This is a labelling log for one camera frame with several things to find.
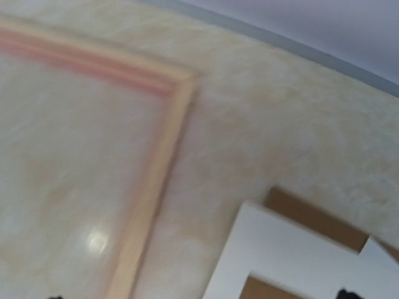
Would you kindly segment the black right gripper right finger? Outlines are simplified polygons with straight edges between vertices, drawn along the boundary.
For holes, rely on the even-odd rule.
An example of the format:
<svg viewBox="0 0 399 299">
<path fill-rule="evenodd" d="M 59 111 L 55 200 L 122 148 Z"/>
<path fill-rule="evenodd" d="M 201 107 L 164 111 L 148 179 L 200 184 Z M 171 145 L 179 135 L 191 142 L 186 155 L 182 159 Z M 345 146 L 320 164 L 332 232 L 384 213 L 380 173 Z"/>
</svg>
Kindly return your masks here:
<svg viewBox="0 0 399 299">
<path fill-rule="evenodd" d="M 338 299 L 363 299 L 363 297 L 354 292 L 346 291 L 346 289 L 341 289 L 338 292 Z"/>
</svg>

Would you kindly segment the white photo mat board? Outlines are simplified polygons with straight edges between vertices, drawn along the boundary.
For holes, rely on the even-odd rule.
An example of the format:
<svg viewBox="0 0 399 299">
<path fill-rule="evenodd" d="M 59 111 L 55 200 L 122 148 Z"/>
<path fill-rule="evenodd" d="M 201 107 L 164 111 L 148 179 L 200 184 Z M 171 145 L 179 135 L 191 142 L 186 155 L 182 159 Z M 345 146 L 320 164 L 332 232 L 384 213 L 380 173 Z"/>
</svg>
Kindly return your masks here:
<svg viewBox="0 0 399 299">
<path fill-rule="evenodd" d="M 302 298 L 398 298 L 398 275 L 253 202 L 241 204 L 204 298 L 239 298 L 256 278 Z"/>
</svg>

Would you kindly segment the clear acrylic glass sheet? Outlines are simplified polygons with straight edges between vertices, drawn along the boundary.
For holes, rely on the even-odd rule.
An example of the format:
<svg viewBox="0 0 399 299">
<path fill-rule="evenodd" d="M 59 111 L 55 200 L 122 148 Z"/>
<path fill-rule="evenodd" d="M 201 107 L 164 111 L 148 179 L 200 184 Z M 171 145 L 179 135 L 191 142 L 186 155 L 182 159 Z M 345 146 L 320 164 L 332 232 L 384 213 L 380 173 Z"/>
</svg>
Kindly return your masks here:
<svg viewBox="0 0 399 299">
<path fill-rule="evenodd" d="M 1 54 L 1 297 L 100 298 L 167 108 Z"/>
</svg>

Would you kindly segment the pink wooden picture frame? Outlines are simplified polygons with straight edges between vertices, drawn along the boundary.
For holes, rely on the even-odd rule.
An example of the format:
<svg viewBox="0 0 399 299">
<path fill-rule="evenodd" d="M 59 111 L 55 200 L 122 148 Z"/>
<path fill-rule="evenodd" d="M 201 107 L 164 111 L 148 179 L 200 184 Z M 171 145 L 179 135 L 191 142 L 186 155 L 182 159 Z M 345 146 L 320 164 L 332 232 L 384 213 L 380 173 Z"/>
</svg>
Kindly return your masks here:
<svg viewBox="0 0 399 299">
<path fill-rule="evenodd" d="M 1 16 L 3 53 L 137 87 L 167 101 L 133 207 L 125 218 L 112 275 L 100 297 L 128 298 L 137 280 L 187 115 L 196 96 L 198 72 L 120 44 L 11 16 Z"/>
</svg>

